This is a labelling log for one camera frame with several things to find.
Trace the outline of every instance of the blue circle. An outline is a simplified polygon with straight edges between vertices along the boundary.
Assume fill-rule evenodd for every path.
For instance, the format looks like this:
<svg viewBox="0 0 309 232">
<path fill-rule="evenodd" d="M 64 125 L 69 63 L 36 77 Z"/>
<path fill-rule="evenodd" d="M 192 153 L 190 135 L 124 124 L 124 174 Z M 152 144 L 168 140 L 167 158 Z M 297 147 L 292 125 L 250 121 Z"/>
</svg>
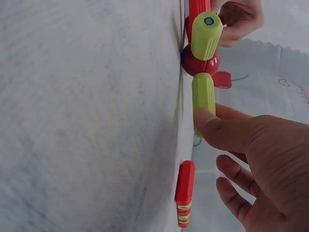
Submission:
<svg viewBox="0 0 309 232">
<path fill-rule="evenodd" d="M 205 19 L 204 19 L 204 22 L 205 22 L 205 24 L 206 24 L 207 26 L 211 26 L 211 25 L 214 24 L 214 20 L 213 20 L 212 18 L 210 18 L 210 17 L 205 18 Z"/>
</svg>

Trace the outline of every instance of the green printed line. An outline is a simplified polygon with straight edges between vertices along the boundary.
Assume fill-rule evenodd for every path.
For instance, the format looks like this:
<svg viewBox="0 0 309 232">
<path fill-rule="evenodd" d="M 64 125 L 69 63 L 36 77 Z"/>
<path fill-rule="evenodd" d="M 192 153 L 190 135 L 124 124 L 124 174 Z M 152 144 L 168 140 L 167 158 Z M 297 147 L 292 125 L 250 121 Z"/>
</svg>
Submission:
<svg viewBox="0 0 309 232">
<path fill-rule="evenodd" d="M 202 142 L 202 139 L 199 139 L 199 142 L 197 144 L 193 144 L 193 146 L 198 146 L 201 144 L 201 142 Z"/>
<path fill-rule="evenodd" d="M 249 76 L 249 75 L 246 75 L 246 76 L 244 76 L 244 77 L 242 77 L 242 78 L 238 78 L 238 79 L 232 79 L 231 81 L 241 81 L 241 80 L 246 79 L 248 76 Z"/>
</svg>

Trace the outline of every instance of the white fabric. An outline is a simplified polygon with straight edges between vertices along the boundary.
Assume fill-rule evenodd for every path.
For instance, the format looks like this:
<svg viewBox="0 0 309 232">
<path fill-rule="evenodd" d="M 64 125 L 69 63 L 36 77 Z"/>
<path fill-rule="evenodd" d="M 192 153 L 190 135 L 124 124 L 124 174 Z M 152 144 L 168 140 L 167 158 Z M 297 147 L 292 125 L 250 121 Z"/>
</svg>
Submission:
<svg viewBox="0 0 309 232">
<path fill-rule="evenodd" d="M 182 5 L 0 1 L 1 232 L 164 230 Z"/>
</svg>

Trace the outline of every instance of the hand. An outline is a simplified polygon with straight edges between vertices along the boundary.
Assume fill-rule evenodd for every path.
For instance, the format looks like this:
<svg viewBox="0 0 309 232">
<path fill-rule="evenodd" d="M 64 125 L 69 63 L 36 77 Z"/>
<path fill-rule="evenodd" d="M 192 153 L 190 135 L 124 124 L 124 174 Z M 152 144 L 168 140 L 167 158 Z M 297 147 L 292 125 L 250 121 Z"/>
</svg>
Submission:
<svg viewBox="0 0 309 232">
<path fill-rule="evenodd" d="M 261 0 L 211 0 L 211 11 L 217 13 L 223 29 L 219 46 L 232 47 L 243 37 L 264 24 Z"/>
<path fill-rule="evenodd" d="M 211 146 L 248 163 L 251 172 L 229 156 L 217 158 L 218 169 L 256 198 L 251 205 L 219 177 L 222 201 L 248 232 L 309 231 L 309 125 L 222 105 L 216 111 L 196 110 L 195 126 Z"/>
</svg>

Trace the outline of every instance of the green ridged tube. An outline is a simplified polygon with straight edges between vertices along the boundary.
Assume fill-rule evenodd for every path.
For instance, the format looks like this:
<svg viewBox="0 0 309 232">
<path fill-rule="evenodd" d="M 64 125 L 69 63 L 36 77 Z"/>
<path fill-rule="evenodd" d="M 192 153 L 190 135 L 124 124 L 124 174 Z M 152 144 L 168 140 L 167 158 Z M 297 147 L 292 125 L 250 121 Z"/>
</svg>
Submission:
<svg viewBox="0 0 309 232">
<path fill-rule="evenodd" d="M 193 115 L 198 108 L 205 108 L 216 114 L 215 93 L 212 77 L 208 73 L 198 73 L 192 81 Z M 195 135 L 203 138 L 202 134 L 194 127 Z"/>
<path fill-rule="evenodd" d="M 223 24 L 212 12 L 199 14 L 192 24 L 191 51 L 199 60 L 209 60 L 217 48 Z"/>
</svg>

